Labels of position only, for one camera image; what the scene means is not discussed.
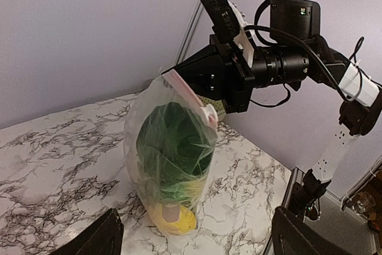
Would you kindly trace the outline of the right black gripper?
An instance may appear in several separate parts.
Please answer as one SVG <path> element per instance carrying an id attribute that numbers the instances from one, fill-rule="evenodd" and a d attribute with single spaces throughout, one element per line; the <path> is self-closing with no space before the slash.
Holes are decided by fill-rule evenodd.
<path id="1" fill-rule="evenodd" d="M 248 110 L 254 75 L 242 49 L 233 41 L 222 44 L 215 34 L 210 44 L 161 75 L 176 71 L 195 94 L 221 100 L 227 114 Z"/>

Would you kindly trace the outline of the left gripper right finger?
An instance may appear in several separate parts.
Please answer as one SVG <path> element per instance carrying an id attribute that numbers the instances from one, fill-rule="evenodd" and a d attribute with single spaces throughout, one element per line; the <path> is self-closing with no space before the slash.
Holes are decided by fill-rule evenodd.
<path id="1" fill-rule="evenodd" d="M 306 224 L 284 207 L 272 219 L 274 254 L 365 254 L 362 233 L 334 218 Z"/>

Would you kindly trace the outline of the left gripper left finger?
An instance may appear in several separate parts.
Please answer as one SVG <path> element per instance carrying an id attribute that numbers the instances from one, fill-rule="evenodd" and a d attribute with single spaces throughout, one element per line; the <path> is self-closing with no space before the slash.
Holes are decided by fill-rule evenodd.
<path id="1" fill-rule="evenodd" d="M 124 225 L 116 209 L 108 209 L 73 240 L 61 246 L 51 255 L 120 255 Z"/>

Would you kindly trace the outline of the clear zip top bag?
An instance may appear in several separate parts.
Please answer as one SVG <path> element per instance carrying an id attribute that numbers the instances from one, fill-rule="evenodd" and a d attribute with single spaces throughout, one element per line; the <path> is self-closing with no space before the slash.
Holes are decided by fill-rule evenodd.
<path id="1" fill-rule="evenodd" d="M 218 115 L 170 70 L 131 105 L 124 124 L 129 177 L 158 229 L 185 235 L 196 211 L 217 143 Z"/>

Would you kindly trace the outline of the fake bok choy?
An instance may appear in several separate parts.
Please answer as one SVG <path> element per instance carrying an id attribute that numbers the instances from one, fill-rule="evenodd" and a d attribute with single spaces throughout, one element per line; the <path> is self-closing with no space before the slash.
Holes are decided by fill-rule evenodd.
<path id="1" fill-rule="evenodd" d="M 181 204 L 195 212 L 210 170 L 217 131 L 193 109 L 157 106 L 138 133 L 138 192 L 146 204 Z"/>

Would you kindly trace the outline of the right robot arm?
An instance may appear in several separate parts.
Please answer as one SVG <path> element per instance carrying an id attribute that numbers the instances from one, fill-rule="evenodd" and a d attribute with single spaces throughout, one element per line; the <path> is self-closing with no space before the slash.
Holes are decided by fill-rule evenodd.
<path id="1" fill-rule="evenodd" d="M 213 23 L 210 43 L 174 68 L 197 95 L 222 101 L 226 113 L 240 113 L 248 109 L 254 89 L 282 85 L 292 92 L 310 78 L 343 99 L 326 151 L 292 187 L 287 208 L 299 219 L 310 216 L 349 145 L 376 124 L 381 85 L 358 66 L 355 55 L 328 46 L 315 1 L 265 0 L 253 23 L 228 0 L 200 2 Z"/>

